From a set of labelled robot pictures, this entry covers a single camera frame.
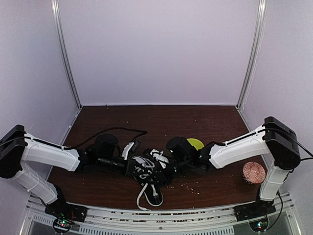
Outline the black white canvas sneaker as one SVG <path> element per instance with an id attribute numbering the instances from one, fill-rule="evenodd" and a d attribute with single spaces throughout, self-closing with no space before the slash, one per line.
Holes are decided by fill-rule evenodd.
<path id="1" fill-rule="evenodd" d="M 142 211 L 149 210 L 140 205 L 143 196 L 150 206 L 161 206 L 164 200 L 161 187 L 169 185 L 173 180 L 177 172 L 175 160 L 164 155 L 163 151 L 145 149 L 144 155 L 133 156 L 131 163 L 132 176 L 141 185 L 141 191 L 136 199 L 138 208 Z"/>

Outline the white shoelace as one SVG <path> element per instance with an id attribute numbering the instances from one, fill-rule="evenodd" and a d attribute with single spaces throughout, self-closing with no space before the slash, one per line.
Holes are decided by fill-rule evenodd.
<path id="1" fill-rule="evenodd" d="M 139 165 L 139 173 L 136 177 L 136 181 L 141 185 L 141 191 L 137 196 L 137 207 L 142 211 L 149 211 L 148 208 L 140 206 L 141 197 L 145 197 L 147 203 L 152 207 L 159 207 L 163 204 L 164 197 L 160 189 L 158 182 L 153 180 L 153 173 L 157 170 L 164 170 L 159 162 L 157 162 L 151 155 L 151 150 L 147 150 L 148 155 L 134 156 Z"/>

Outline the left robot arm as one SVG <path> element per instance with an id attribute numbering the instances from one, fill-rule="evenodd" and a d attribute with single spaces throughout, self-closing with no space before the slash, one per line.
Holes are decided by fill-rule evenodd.
<path id="1" fill-rule="evenodd" d="M 135 142 L 128 143 L 121 150 L 118 139 L 106 130 L 93 138 L 96 139 L 95 143 L 87 148 L 81 149 L 79 145 L 68 147 L 36 138 L 18 124 L 0 140 L 0 176 L 18 182 L 37 195 L 59 217 L 66 217 L 70 213 L 70 206 L 62 190 L 39 176 L 28 162 L 56 166 L 70 172 L 118 169 L 125 173 Z"/>

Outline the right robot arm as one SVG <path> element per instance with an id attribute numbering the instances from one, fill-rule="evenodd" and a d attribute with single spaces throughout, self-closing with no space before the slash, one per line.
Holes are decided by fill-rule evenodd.
<path id="1" fill-rule="evenodd" d="M 151 155 L 172 172 L 192 170 L 200 174 L 224 168 L 257 155 L 270 154 L 273 163 L 262 182 L 251 212 L 261 216 L 269 209 L 287 174 L 300 164 L 297 137 L 293 130 L 274 117 L 267 117 L 255 130 L 225 142 L 211 142 L 197 149 L 185 137 L 174 137 L 166 144 L 174 161 L 153 149 Z"/>

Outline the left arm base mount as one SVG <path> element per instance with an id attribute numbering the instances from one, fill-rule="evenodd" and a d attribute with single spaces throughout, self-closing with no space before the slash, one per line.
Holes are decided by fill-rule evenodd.
<path id="1" fill-rule="evenodd" d="M 45 205 L 45 213 L 55 217 L 52 228 L 58 234 L 69 232 L 76 222 L 84 222 L 87 211 L 87 207 L 68 204 L 65 210 L 56 212 L 49 205 Z"/>

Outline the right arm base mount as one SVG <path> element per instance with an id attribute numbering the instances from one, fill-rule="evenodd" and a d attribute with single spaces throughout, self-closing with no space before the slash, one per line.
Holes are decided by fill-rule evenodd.
<path id="1" fill-rule="evenodd" d="M 254 232 L 265 232 L 269 227 L 268 215 L 276 212 L 273 201 L 255 201 L 234 207 L 237 221 L 248 221 Z"/>

